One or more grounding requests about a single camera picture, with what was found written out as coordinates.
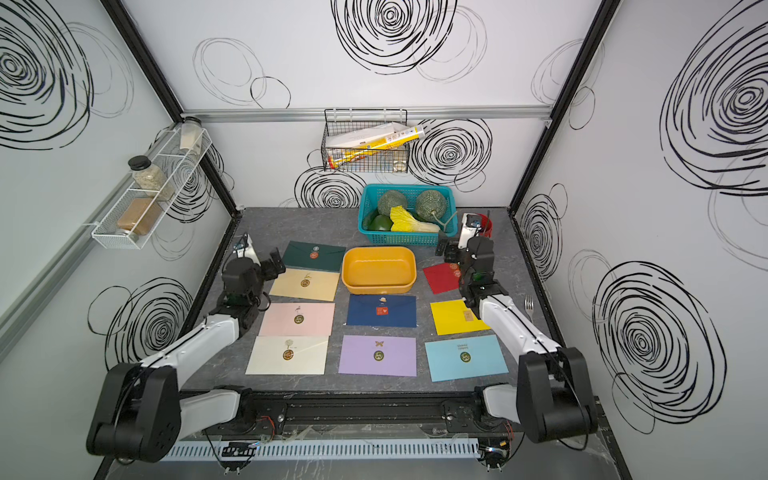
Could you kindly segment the purple envelope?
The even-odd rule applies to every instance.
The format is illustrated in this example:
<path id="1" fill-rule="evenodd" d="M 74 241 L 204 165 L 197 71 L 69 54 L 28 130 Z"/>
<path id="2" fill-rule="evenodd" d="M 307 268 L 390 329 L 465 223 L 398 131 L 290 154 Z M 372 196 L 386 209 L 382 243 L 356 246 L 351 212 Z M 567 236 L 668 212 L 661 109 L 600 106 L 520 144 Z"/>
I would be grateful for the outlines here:
<path id="1" fill-rule="evenodd" d="M 348 375 L 416 377 L 416 339 L 345 335 L 338 372 Z"/>

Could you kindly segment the yellow envelope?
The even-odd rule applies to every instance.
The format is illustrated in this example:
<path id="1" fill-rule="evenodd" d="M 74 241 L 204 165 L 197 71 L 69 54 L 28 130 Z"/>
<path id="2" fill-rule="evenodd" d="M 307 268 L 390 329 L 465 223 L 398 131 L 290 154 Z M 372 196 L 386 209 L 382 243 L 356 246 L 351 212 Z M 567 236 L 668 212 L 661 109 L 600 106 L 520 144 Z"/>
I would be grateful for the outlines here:
<path id="1" fill-rule="evenodd" d="M 438 335 L 454 335 L 490 330 L 462 300 L 434 302 L 430 309 Z"/>

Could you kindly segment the yellow plastic storage box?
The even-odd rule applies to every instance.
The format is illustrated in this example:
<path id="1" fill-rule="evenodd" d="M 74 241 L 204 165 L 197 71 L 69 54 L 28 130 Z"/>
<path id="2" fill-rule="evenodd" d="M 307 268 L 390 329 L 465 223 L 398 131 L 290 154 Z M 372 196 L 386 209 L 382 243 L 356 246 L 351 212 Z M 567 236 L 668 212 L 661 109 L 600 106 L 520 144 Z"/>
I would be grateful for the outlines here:
<path id="1" fill-rule="evenodd" d="M 341 279 L 351 294 L 404 294 L 418 278 L 415 254 L 403 246 L 355 247 L 344 256 Z"/>

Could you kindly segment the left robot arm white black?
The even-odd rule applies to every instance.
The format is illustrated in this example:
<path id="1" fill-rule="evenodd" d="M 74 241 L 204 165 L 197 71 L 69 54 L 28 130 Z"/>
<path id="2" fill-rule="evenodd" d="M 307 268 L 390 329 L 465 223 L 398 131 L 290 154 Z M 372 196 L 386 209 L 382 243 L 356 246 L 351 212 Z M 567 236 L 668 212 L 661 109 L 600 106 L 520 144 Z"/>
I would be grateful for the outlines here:
<path id="1" fill-rule="evenodd" d="M 86 437 L 89 454 L 154 463 L 176 441 L 236 418 L 241 392 L 217 388 L 183 397 L 182 386 L 208 360 L 239 340 L 261 310 L 264 285 L 285 273 L 278 249 L 268 258 L 245 254 L 227 263 L 224 289 L 206 319 L 170 346 L 106 375 Z"/>

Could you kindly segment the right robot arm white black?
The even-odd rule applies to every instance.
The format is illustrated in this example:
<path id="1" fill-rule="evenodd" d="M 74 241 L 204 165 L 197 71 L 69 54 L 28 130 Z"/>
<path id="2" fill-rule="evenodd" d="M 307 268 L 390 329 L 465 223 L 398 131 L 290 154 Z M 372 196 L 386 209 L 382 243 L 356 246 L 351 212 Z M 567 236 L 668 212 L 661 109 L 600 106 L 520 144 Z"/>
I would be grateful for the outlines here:
<path id="1" fill-rule="evenodd" d="M 474 236 L 440 236 L 435 254 L 458 266 L 465 306 L 516 357 L 517 380 L 482 390 L 487 412 L 519 424 L 534 443 L 589 439 L 598 429 L 598 411 L 584 355 L 545 335 L 495 279 L 494 242 Z"/>

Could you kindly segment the navy blue envelope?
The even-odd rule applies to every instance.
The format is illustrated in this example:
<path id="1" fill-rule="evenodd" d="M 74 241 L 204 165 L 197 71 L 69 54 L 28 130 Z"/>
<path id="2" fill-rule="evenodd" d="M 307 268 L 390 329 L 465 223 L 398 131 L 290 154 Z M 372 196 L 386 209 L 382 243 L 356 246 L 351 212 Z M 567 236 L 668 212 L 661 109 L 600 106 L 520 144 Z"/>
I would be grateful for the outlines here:
<path id="1" fill-rule="evenodd" d="M 409 295 L 351 295 L 346 324 L 416 328 L 416 298 Z"/>

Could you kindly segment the light blue envelope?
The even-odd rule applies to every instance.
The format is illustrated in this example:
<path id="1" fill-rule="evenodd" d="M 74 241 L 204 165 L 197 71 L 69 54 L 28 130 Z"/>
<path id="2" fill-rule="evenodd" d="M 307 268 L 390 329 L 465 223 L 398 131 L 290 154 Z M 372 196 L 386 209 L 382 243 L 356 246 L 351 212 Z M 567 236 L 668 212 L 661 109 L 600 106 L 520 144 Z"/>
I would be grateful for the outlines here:
<path id="1" fill-rule="evenodd" d="M 433 382 L 507 374 L 507 362 L 495 335 L 425 343 Z"/>

